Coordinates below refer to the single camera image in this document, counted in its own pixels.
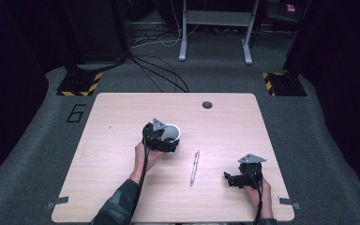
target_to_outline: pen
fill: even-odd
[[[195,153],[194,167],[192,168],[191,180],[189,181],[189,185],[191,187],[194,184],[195,173],[197,172],[198,159],[200,159],[200,150],[198,150],[198,152]]]

